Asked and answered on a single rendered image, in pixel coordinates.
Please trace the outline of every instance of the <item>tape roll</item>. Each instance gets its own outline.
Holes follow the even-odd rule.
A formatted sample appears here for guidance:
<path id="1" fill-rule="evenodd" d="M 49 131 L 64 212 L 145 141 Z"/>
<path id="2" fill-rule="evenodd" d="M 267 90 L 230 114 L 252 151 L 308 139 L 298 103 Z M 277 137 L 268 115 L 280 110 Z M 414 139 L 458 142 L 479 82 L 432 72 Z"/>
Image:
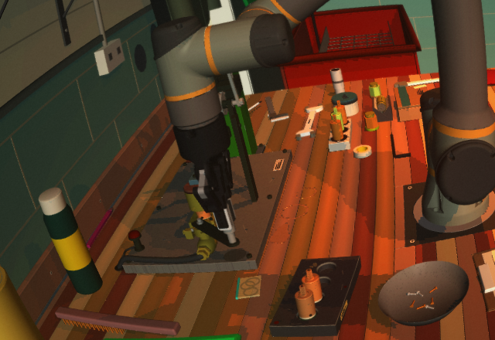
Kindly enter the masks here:
<path id="1" fill-rule="evenodd" d="M 371 147 L 369 145 L 358 145 L 353 149 L 355 158 L 366 158 L 371 156 Z"/>

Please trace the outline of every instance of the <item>electrical socket box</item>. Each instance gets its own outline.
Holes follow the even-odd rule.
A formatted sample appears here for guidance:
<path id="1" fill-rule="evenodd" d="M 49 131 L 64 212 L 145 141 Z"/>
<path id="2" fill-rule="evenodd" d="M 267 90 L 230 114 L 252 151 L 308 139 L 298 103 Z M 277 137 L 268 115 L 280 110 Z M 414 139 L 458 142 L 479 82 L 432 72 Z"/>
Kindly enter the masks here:
<path id="1" fill-rule="evenodd" d="M 100 76 L 108 75 L 125 61 L 121 40 L 111 40 L 106 46 L 102 46 L 94 52 L 94 58 L 96 59 L 98 74 Z"/>

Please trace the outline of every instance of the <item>yellow stripe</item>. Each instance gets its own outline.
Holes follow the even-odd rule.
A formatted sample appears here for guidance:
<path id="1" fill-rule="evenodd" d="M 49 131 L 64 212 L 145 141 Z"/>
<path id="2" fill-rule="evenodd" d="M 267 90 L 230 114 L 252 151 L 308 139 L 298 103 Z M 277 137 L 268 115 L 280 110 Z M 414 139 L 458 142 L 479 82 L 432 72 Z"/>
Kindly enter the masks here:
<path id="1" fill-rule="evenodd" d="M 215 82 L 213 81 L 207 87 L 200 89 L 200 90 L 193 91 L 192 93 L 188 93 L 188 94 L 184 94 L 184 95 L 178 95 L 176 97 L 167 97 L 165 95 L 165 100 L 168 102 L 179 102 L 181 100 L 191 99 L 194 97 L 198 97 L 201 94 L 207 93 L 208 91 L 212 90 L 214 87 L 215 87 Z"/>
<path id="2" fill-rule="evenodd" d="M 282 14 L 283 14 L 283 15 L 285 15 L 287 18 L 289 18 L 289 19 L 292 21 L 292 23 L 295 23 L 296 25 L 298 25 L 299 23 L 301 23 L 300 21 L 298 21 L 297 19 L 295 19 L 293 16 L 291 16 L 290 14 L 288 14 L 288 13 L 286 12 L 286 10 L 285 10 L 285 9 L 283 9 L 283 8 L 280 6 L 280 4 L 278 4 L 278 3 L 277 3 L 277 1 L 276 1 L 276 0 L 270 0 L 270 1 L 271 1 L 271 3 L 272 3 L 273 5 L 275 5 L 275 6 L 277 7 L 277 9 L 280 11 L 280 13 L 282 13 Z"/>
<path id="3" fill-rule="evenodd" d="M 79 270 L 91 262 L 90 253 L 79 230 L 71 236 L 52 241 L 65 269 Z"/>
<path id="4" fill-rule="evenodd" d="M 448 135 L 453 138 L 461 138 L 461 139 L 482 138 L 492 134 L 495 131 L 495 123 L 491 124 L 489 127 L 485 127 L 483 129 L 476 129 L 476 130 L 454 129 L 453 127 L 448 127 L 445 126 L 444 124 L 440 124 L 435 119 L 433 119 L 433 124 L 435 125 L 435 129 L 440 131 L 442 134 Z"/>
<path id="5" fill-rule="evenodd" d="M 243 11 L 243 12 L 239 15 L 239 17 L 240 17 L 241 15 L 243 15 L 244 13 L 250 12 L 250 11 L 252 11 L 252 10 L 259 10 L 260 12 L 267 12 L 268 14 L 274 14 L 274 12 L 272 12 L 271 10 L 268 10 L 268 9 L 262 9 L 262 8 L 252 8 L 252 9 L 244 10 L 244 11 Z"/>
<path id="6" fill-rule="evenodd" d="M 217 66 L 215 66 L 215 62 L 213 61 L 213 54 L 211 53 L 210 32 L 211 25 L 206 27 L 204 30 L 204 49 L 207 52 L 207 60 L 208 64 L 210 65 L 211 72 L 213 72 L 215 75 L 220 75 L 217 70 Z"/>

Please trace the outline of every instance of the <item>round black joint cap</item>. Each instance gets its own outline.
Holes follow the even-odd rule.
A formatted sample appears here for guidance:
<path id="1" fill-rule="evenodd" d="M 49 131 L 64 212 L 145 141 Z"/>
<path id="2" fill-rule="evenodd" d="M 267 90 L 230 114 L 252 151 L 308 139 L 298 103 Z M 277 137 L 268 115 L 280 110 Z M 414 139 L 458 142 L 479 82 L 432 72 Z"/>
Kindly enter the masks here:
<path id="1" fill-rule="evenodd" d="M 282 14 L 263 14 L 256 17 L 249 41 L 256 62 L 263 67 L 274 67 L 294 59 L 291 26 Z"/>
<path id="2" fill-rule="evenodd" d="M 209 158 L 221 154 L 230 146 L 230 129 L 223 114 L 203 127 L 192 130 L 173 127 L 180 155 L 202 168 Z"/>
<path id="3" fill-rule="evenodd" d="M 186 41 L 202 26 L 200 20 L 192 16 L 174 19 L 154 28 L 152 31 L 152 44 L 155 60 Z"/>
<path id="4" fill-rule="evenodd" d="M 485 141 L 462 141 L 439 159 L 435 179 L 442 194 L 457 205 L 472 205 L 495 188 L 495 148 Z"/>
<path id="5" fill-rule="evenodd" d="M 432 110 L 440 103 L 440 89 L 431 89 L 424 92 L 419 98 L 421 104 L 421 112 Z"/>

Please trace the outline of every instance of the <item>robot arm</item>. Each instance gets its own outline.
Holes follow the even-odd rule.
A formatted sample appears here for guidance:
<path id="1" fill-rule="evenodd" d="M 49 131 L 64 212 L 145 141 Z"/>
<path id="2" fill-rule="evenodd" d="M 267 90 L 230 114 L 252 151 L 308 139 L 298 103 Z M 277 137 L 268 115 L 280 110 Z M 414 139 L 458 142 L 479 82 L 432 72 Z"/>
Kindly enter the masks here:
<path id="1" fill-rule="evenodd" d="M 155 61 L 179 152 L 194 163 L 195 197 L 219 230 L 234 235 L 230 132 L 214 76 L 272 67 L 295 56 L 292 29 L 329 0 L 257 0 L 236 21 L 204 27 L 196 17 L 152 32 Z"/>

